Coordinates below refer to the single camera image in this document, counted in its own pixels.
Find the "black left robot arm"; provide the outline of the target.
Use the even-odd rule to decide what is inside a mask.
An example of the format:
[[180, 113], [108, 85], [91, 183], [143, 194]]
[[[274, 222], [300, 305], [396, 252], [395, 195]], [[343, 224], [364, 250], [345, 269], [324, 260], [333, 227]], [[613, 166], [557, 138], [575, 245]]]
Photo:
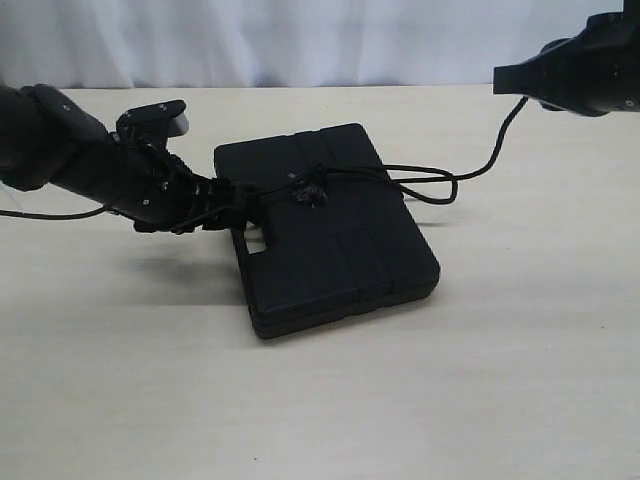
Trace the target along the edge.
[[254, 188], [198, 175], [167, 149], [188, 131], [185, 112], [181, 99], [132, 108], [108, 130], [55, 87], [2, 87], [1, 181], [23, 192], [56, 186], [139, 233], [242, 229]]

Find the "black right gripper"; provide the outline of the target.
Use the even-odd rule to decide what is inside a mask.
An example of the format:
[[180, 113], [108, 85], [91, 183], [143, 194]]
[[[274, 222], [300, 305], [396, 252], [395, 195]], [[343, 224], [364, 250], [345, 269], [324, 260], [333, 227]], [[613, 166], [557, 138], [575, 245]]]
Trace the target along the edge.
[[612, 113], [616, 106], [619, 50], [585, 46], [576, 38], [545, 44], [536, 57], [493, 70], [494, 95], [523, 95], [551, 111], [587, 117]]

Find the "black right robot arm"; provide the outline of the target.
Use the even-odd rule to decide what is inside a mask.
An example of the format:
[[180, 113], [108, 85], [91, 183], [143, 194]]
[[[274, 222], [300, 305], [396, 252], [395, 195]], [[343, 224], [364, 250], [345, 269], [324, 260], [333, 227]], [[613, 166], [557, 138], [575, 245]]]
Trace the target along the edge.
[[590, 16], [572, 37], [520, 63], [496, 66], [495, 95], [521, 95], [584, 117], [639, 111], [639, 3]]

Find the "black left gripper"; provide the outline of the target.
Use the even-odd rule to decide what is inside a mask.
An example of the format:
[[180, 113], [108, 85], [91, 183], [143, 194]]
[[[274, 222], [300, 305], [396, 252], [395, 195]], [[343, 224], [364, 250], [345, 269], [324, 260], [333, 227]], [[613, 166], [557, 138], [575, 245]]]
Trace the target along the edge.
[[153, 144], [107, 144], [99, 149], [100, 201], [138, 229], [192, 231], [204, 214], [205, 231], [244, 230], [258, 210], [258, 188], [194, 173], [180, 157]]

